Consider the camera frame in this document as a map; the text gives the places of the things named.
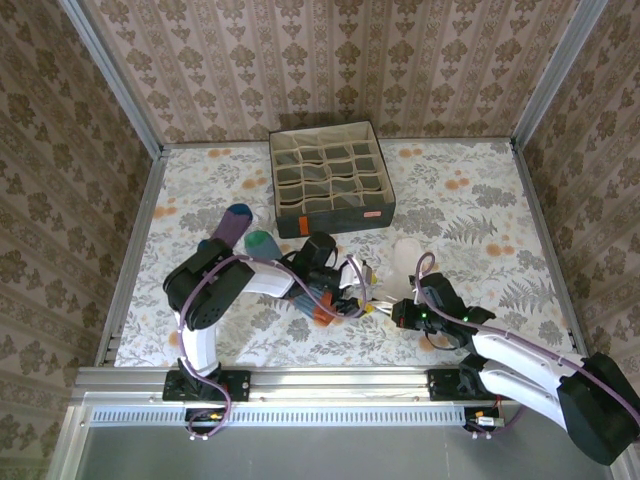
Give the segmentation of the floral tablecloth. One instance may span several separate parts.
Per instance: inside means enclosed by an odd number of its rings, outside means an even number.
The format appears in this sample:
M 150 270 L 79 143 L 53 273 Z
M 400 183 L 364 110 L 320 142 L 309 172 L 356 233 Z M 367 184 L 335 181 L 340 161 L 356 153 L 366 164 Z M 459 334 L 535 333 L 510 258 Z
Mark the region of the floral tablecloth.
M 435 270 L 463 301 L 561 351 L 573 349 L 510 143 L 386 140 L 381 145 L 396 194 L 385 229 L 341 234 L 341 255 L 389 272 L 400 238 L 418 240 Z M 264 143 L 168 153 L 162 187 L 115 363 L 164 367 L 179 355 L 177 323 L 162 289 L 165 277 L 214 231 L 225 209 L 248 205 L 255 229 L 276 229 L 269 149 Z M 427 365 L 455 363 L 461 352 L 384 314 L 317 325 L 290 303 L 240 296 L 218 324 L 224 365 Z

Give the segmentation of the grey metal panel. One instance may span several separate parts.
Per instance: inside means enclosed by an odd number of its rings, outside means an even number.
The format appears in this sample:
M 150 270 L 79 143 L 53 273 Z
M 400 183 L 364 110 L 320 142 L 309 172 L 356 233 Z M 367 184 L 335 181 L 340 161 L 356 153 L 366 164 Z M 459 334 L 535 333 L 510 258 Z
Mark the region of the grey metal panel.
M 447 427 L 94 428 L 77 480 L 613 480 L 532 414 L 490 440 Z

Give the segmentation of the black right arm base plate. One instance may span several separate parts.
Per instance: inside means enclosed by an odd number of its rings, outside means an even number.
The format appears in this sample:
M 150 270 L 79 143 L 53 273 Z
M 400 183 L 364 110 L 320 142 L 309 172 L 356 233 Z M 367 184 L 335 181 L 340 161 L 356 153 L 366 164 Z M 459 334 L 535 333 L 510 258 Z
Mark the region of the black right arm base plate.
M 429 397 L 433 401 L 495 401 L 472 373 L 458 369 L 438 368 L 427 371 Z

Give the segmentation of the aluminium table side rail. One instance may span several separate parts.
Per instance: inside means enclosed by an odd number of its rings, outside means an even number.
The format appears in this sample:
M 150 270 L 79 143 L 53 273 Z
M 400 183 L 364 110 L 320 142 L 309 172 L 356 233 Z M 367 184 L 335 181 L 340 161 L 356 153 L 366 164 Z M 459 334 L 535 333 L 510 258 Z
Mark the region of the aluminium table side rail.
M 510 146 L 513 153 L 514 162 L 523 185 L 524 193 L 531 211 L 533 222 L 536 227 L 537 235 L 541 242 L 542 251 L 548 265 L 551 280 L 559 300 L 559 305 L 568 325 L 569 337 L 571 338 L 572 346 L 577 353 L 588 354 L 588 347 L 583 338 L 581 326 L 571 302 L 570 294 L 562 274 L 558 257 L 556 255 L 554 245 L 544 218 L 543 210 L 538 200 L 528 166 L 522 153 L 522 149 L 513 139 L 510 140 Z
M 115 363 L 122 332 L 127 321 L 146 239 L 152 223 L 157 199 L 166 169 L 166 152 L 161 149 L 153 160 L 139 210 L 131 231 L 114 295 L 106 317 L 103 333 L 97 350 L 94 366 L 109 367 Z

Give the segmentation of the aluminium mounting rail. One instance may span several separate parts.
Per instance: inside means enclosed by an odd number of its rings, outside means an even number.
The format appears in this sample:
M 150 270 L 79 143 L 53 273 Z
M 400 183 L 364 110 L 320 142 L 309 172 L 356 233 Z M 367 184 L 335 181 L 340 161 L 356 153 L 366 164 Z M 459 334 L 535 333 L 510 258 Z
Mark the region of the aluminium mounting rail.
M 211 405 L 163 398 L 168 370 L 95 367 L 79 370 L 70 404 L 113 406 Z M 306 367 L 253 368 L 247 407 L 426 405 L 432 402 L 427 368 Z

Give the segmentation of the white sock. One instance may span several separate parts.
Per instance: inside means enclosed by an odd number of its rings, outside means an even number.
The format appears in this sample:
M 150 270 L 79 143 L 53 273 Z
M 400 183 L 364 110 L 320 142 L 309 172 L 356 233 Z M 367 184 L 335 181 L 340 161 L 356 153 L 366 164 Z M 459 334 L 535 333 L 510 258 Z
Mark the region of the white sock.
M 381 287 L 385 300 L 397 302 L 413 297 L 409 277 L 415 274 L 416 264 L 423 253 L 420 242 L 414 238 L 400 238 L 395 242 L 389 272 Z

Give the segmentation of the purple sock with orange cuff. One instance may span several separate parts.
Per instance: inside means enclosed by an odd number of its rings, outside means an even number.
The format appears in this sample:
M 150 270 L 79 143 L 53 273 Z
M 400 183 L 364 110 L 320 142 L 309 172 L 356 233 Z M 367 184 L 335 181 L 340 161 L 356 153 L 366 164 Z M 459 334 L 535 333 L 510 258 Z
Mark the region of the purple sock with orange cuff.
M 197 250 L 203 250 L 212 240 L 221 240 L 227 247 L 233 248 L 248 230 L 252 220 L 253 213 L 248 205 L 244 203 L 232 204 L 224 212 L 214 232 L 199 242 Z

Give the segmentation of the short aluminium frame post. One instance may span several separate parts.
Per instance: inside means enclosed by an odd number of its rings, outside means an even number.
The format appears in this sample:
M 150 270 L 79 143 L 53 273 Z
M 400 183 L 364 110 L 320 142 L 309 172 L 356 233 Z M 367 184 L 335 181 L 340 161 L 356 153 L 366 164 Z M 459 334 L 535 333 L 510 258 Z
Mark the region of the short aluminium frame post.
M 62 422 L 46 480 L 76 480 L 90 429 L 92 407 L 70 406 Z

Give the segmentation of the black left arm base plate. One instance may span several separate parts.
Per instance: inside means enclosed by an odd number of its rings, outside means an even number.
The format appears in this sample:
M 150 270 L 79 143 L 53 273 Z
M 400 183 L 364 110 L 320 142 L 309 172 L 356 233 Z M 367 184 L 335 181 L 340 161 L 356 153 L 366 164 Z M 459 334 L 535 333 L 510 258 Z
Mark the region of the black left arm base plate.
M 251 372 L 248 370 L 221 370 L 214 374 L 211 381 L 226 391 L 232 401 L 249 400 Z M 188 372 L 170 370 L 162 392 L 164 401 L 210 401 L 224 402 L 225 397 L 219 389 L 195 379 Z

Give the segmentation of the black connector board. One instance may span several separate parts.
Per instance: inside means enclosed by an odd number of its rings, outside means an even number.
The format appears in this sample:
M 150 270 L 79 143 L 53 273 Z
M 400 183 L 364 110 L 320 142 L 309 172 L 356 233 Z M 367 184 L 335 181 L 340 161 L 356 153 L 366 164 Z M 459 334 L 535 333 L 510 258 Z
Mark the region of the black connector board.
M 189 438 L 208 440 L 215 435 L 228 421 L 229 411 L 225 407 L 213 409 L 187 409 L 185 412 L 185 428 Z
M 497 407 L 491 409 L 465 408 L 463 428 L 472 434 L 492 434 L 506 426 L 505 417 Z

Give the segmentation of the grey-blue sock with orange stripes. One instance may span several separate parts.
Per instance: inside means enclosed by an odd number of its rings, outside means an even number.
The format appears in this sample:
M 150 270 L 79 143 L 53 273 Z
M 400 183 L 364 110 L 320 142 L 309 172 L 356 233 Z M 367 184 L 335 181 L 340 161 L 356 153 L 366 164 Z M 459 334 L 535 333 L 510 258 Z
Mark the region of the grey-blue sock with orange stripes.
M 245 237 L 245 249 L 246 252 L 254 259 L 260 259 L 265 261 L 277 261 L 282 264 L 282 257 L 285 256 L 281 251 L 281 248 L 276 244 L 272 235 L 266 231 L 257 230 Z M 289 291 L 292 285 L 286 290 L 286 292 L 280 296 L 284 299 L 285 294 Z M 313 320 L 317 325 L 328 326 L 334 320 Z

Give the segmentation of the grey fabric sock organizer box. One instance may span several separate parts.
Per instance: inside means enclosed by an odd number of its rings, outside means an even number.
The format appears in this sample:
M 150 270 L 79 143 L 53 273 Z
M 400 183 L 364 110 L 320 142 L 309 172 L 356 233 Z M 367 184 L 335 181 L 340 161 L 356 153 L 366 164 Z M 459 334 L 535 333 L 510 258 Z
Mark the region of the grey fabric sock organizer box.
M 279 130 L 268 142 L 281 238 L 391 224 L 396 196 L 371 121 Z

